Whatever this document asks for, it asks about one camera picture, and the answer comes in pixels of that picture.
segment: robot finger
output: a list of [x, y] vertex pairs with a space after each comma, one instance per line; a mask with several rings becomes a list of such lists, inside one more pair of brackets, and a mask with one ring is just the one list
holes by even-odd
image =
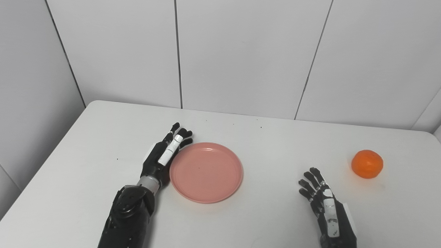
[[304, 188], [300, 188], [299, 189], [299, 193], [301, 194], [301, 195], [303, 195], [303, 196], [305, 196], [306, 197], [306, 199], [308, 199], [308, 201], [312, 201], [312, 195], [306, 190], [306, 189], [304, 189]]
[[309, 171], [317, 178], [317, 181], [319, 184], [325, 184], [325, 180], [323, 179], [323, 177], [320, 174], [320, 171], [315, 168], [315, 167], [311, 167], [309, 168]]
[[179, 145], [184, 140], [184, 136], [188, 134], [188, 131], [185, 128], [181, 128], [173, 140], [168, 144], [164, 153], [158, 159], [158, 163], [166, 166], [170, 159], [175, 155], [176, 151], [179, 149]]
[[299, 193], [301, 195], [303, 195], [304, 197], [306, 197], [306, 199], [308, 199], [308, 201], [311, 202], [311, 209], [314, 212], [315, 216], [318, 218], [320, 215], [320, 212], [322, 210], [322, 208], [319, 208], [316, 204], [316, 202], [313, 202], [314, 198], [311, 196], [311, 194], [304, 188], [299, 189]]
[[311, 172], [307, 171], [303, 175], [312, 183], [312, 186], [315, 188], [315, 190], [318, 190], [320, 188], [320, 184], [318, 184], [317, 180]]
[[173, 140], [173, 137], [175, 135], [176, 130], [178, 130], [180, 127], [179, 122], [176, 122], [173, 124], [172, 128], [168, 132], [168, 134], [164, 137], [162, 141], [167, 142], [167, 144], [170, 144], [170, 142]]
[[315, 190], [311, 187], [311, 185], [309, 185], [308, 182], [306, 182], [306, 180], [300, 179], [299, 185], [304, 187], [308, 191], [308, 193], [310, 193], [311, 195], [316, 194]]
[[320, 212], [323, 211], [323, 196], [321, 195], [320, 192], [317, 192], [317, 194], [315, 194], [312, 197], [312, 201], [311, 204], [315, 204], [317, 206], [317, 208], [319, 209]]
[[190, 145], [191, 143], [193, 143], [193, 139], [192, 138], [188, 138], [188, 139], [184, 139], [181, 144], [179, 145], [179, 150], [183, 149], [184, 147]]
[[187, 131], [185, 128], [179, 130], [178, 135], [182, 136], [183, 139], [188, 139], [193, 135], [192, 131]]

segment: white table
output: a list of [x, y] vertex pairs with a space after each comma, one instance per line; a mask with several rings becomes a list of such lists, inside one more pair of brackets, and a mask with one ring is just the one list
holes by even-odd
[[[169, 185], [145, 247], [319, 247], [297, 184], [311, 166], [349, 204], [360, 248], [439, 246], [441, 145], [429, 133], [95, 101], [0, 222], [0, 247], [96, 247], [116, 192], [138, 181], [147, 149], [176, 121], [195, 142], [234, 151], [243, 183], [215, 204]], [[377, 178], [351, 171], [362, 149], [383, 157]]]

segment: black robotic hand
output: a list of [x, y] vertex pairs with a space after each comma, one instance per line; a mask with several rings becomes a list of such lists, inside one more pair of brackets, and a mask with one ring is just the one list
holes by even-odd
[[179, 122], [176, 122], [165, 138], [152, 146], [142, 165], [141, 179], [138, 184], [145, 182], [143, 179], [147, 178], [156, 179], [160, 188], [169, 183], [170, 165], [173, 158], [182, 148], [193, 143], [193, 132], [181, 128], [175, 135], [178, 128]]
[[321, 248], [356, 248], [357, 237], [354, 234], [348, 215], [326, 184], [317, 168], [311, 167], [304, 176], [313, 187], [304, 179], [299, 181], [303, 187], [299, 190], [311, 205], [320, 227]]
[[152, 146], [136, 185], [119, 190], [104, 225], [98, 248], [141, 248], [155, 209], [155, 194], [170, 181], [170, 164], [179, 150], [193, 142], [193, 133], [175, 123], [165, 138]]

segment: tangerine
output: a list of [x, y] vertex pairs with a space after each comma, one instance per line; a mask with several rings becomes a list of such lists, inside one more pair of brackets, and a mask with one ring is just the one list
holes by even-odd
[[361, 150], [352, 159], [352, 170], [363, 178], [374, 178], [383, 169], [383, 159], [376, 152]]

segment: robotic hand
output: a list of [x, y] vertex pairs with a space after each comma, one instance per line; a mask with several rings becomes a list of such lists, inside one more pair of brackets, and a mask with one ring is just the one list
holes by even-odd
[[321, 248], [357, 248], [357, 237], [349, 222], [342, 203], [337, 201], [331, 188], [317, 168], [310, 168], [303, 174], [314, 188], [304, 179], [299, 181], [303, 187], [299, 190], [310, 204], [317, 217], [321, 231]]
[[170, 181], [170, 164], [180, 149], [193, 143], [193, 133], [175, 123], [165, 138], [152, 146], [136, 185], [126, 185], [113, 200], [98, 248], [141, 248], [155, 209], [155, 194]]

